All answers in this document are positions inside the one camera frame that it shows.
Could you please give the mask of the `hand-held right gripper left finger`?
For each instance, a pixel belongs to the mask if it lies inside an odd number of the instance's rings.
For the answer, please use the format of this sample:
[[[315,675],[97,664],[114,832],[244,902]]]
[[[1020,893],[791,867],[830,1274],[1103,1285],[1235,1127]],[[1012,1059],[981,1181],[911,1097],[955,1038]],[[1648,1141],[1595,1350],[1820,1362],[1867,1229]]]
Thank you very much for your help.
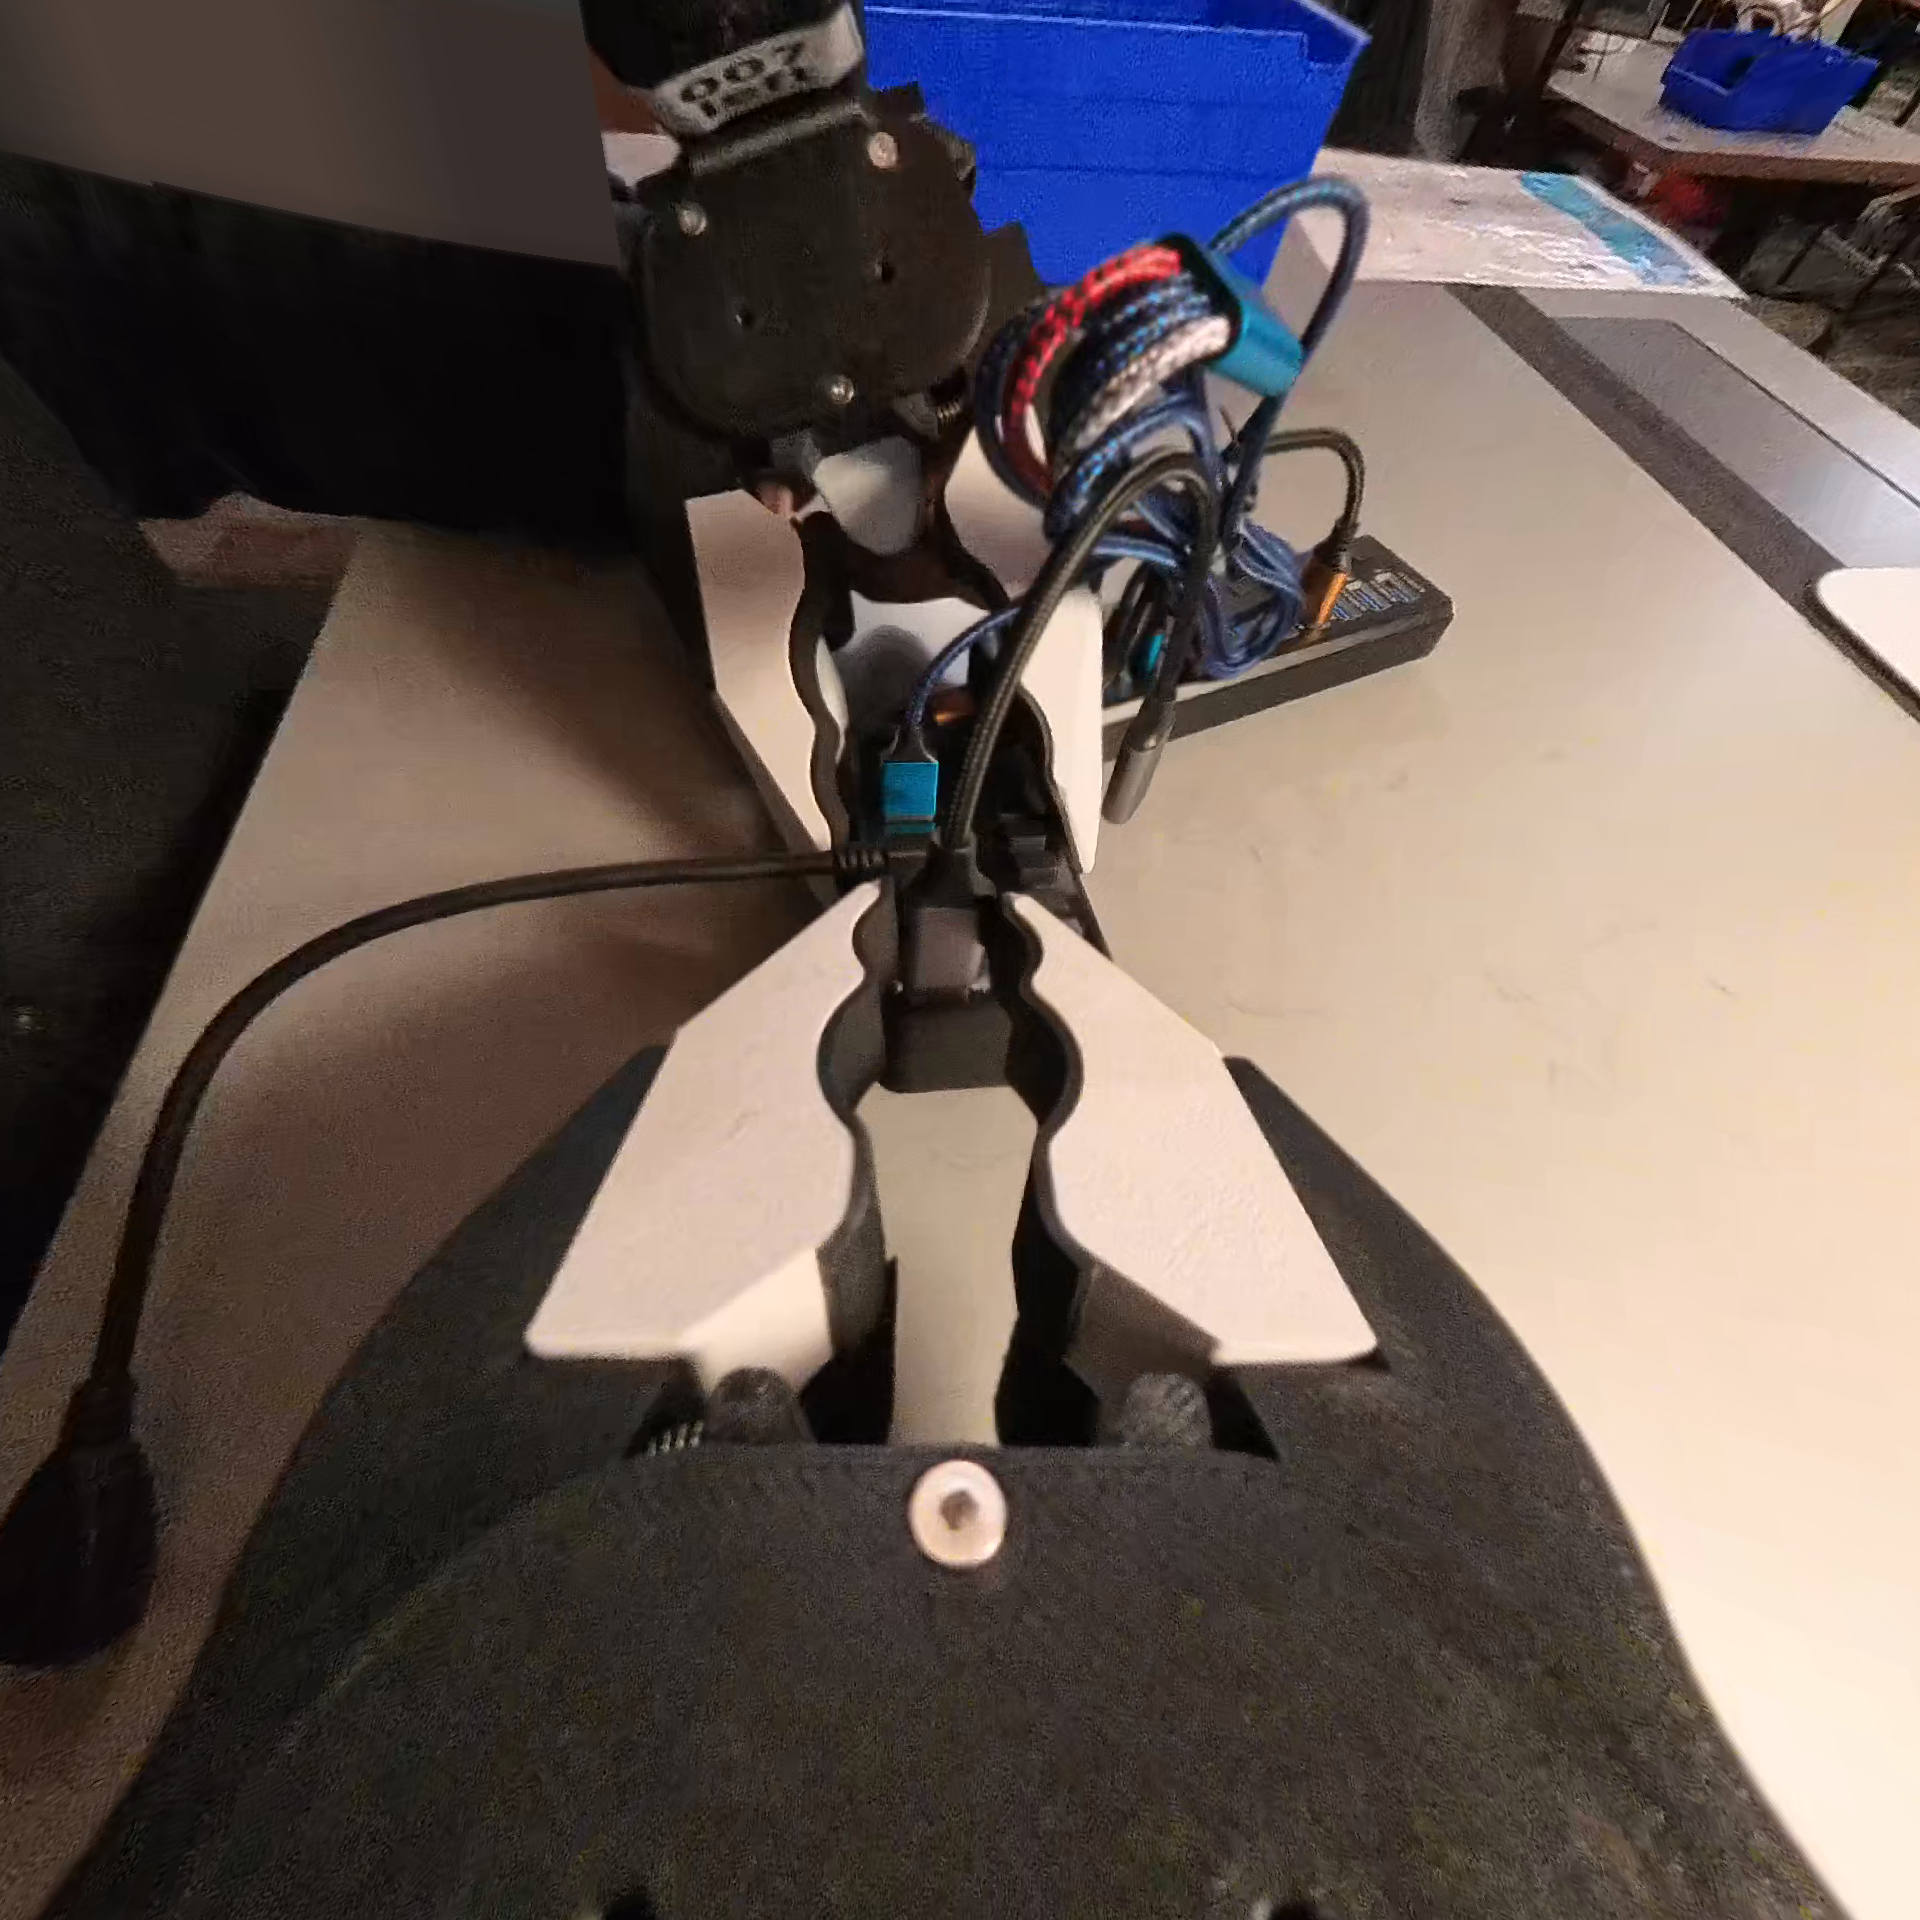
[[[893,882],[859,882],[693,1015],[655,1072],[524,1346],[782,1377],[830,1444],[895,1417],[899,1278],[859,1103],[885,1066]]]

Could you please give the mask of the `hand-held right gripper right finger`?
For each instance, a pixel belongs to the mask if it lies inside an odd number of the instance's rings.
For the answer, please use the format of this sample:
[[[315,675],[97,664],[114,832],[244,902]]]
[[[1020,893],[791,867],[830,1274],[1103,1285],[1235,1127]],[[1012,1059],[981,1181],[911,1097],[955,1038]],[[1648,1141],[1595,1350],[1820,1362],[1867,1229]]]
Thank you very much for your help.
[[[1227,1059],[1029,893],[1003,902],[1007,1082],[1037,1121],[1003,1444],[1103,1444],[1136,1382],[1248,1427],[1238,1377],[1343,1369],[1379,1333]]]

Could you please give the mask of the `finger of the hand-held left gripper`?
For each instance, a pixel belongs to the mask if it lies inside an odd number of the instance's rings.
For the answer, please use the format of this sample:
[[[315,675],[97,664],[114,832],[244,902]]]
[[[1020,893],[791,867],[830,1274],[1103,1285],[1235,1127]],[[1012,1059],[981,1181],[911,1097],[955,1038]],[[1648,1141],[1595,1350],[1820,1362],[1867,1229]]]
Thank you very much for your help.
[[[1007,491],[990,464],[955,464],[944,507],[959,545],[1020,602],[1049,557],[1041,513]],[[1094,867],[1102,837],[1102,624],[1096,594],[1072,587],[1022,671],[1012,714],[1038,739],[1041,788],[1080,876]]]
[[[845,838],[845,689],[800,525],[758,499],[693,499],[685,522],[720,721],[785,848],[830,853]]]

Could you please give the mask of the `dark grey USB hub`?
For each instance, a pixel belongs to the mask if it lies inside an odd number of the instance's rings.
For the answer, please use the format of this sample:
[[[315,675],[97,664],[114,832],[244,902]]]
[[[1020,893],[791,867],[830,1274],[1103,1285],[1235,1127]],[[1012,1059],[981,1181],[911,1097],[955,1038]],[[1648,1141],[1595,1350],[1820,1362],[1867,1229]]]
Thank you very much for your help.
[[[990,691],[997,635],[967,634],[918,664],[904,648],[869,664],[869,694],[844,753],[854,837],[887,856],[899,902],[899,969],[883,992],[899,1092],[977,1089],[1003,1082],[1016,1038],[1016,932],[1003,898],[1046,904],[1108,949],[1064,821],[1041,788],[1038,739],[1012,721],[997,739],[973,838],[944,845],[973,725]]]

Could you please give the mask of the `black long USB hub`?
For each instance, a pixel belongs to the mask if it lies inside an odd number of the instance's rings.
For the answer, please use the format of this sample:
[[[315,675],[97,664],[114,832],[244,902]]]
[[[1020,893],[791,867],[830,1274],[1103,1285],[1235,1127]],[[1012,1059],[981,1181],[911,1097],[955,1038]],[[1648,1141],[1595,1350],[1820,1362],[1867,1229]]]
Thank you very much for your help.
[[[1333,620],[1313,640],[1288,640],[1235,678],[1188,678],[1178,689],[1174,739],[1216,730],[1427,660],[1455,616],[1456,604],[1435,577],[1403,562],[1395,545],[1359,533]]]

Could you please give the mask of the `blue plastic bin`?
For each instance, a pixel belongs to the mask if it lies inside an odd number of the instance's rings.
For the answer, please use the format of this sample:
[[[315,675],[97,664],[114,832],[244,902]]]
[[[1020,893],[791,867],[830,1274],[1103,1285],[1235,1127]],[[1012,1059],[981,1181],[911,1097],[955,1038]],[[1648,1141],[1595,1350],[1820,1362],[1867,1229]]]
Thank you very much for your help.
[[[869,75],[977,158],[988,228],[1046,284],[1212,238],[1316,168],[1367,32],[1324,4],[867,4]]]
[[[1663,73],[1663,109],[1707,130],[1817,137],[1882,63],[1825,39],[1696,29]]]

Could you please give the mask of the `printed paper sheet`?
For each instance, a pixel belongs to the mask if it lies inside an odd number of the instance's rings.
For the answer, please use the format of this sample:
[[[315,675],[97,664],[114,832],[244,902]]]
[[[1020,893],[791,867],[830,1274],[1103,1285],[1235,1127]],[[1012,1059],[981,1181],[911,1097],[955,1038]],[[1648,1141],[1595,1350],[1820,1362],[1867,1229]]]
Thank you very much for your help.
[[[1703,251],[1584,176],[1349,151],[1325,151],[1316,174],[1367,201],[1363,279],[1740,296]]]

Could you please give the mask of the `document stand with instruction sheet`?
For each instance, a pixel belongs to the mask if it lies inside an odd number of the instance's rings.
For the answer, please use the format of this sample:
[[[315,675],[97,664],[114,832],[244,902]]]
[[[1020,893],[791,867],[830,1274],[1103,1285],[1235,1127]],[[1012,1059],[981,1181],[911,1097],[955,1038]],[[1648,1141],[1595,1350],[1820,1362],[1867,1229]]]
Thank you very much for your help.
[[[1916,565],[1849,565],[1814,583],[1814,607],[1890,689],[1916,703]]]

